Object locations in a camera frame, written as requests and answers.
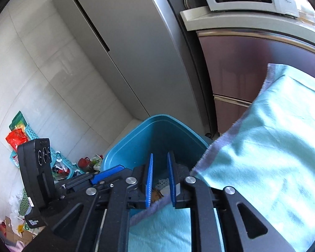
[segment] tile floor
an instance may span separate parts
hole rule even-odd
[[[23,183],[5,137],[18,111],[71,161],[105,154],[140,121],[96,71],[52,0],[10,0],[0,14],[0,221]]]

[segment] gold trim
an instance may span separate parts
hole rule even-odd
[[[248,108],[251,105],[251,102],[249,102],[249,101],[236,99],[236,98],[232,98],[232,97],[215,95],[215,94],[214,94],[214,100],[219,100],[219,101],[223,101],[223,102],[227,102],[227,103],[231,103],[231,104],[236,104],[236,105],[243,106],[246,108]]]
[[[301,49],[307,50],[315,54],[315,46],[303,42],[299,39],[288,37],[285,35],[275,34],[263,30],[236,30],[236,29],[210,29],[210,30],[199,30],[197,31],[198,37],[207,37],[207,36],[242,36],[242,37],[252,37],[252,38],[261,38],[269,39],[276,42],[287,43],[299,47]]]

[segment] white countertop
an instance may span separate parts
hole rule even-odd
[[[188,31],[212,28],[254,28],[290,35],[315,44],[315,26],[294,18],[258,12],[213,13],[209,7],[184,10],[180,14]]]

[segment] pink cloth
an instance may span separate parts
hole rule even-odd
[[[6,245],[10,252],[21,252],[25,245],[22,241],[17,241],[15,246]]]

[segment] brown cabinet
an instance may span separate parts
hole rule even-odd
[[[287,64],[315,78],[313,46],[273,33],[262,38],[214,35],[197,32],[215,95],[252,102],[266,78],[268,63]],[[245,107],[215,101],[218,130],[225,132],[240,118]]]

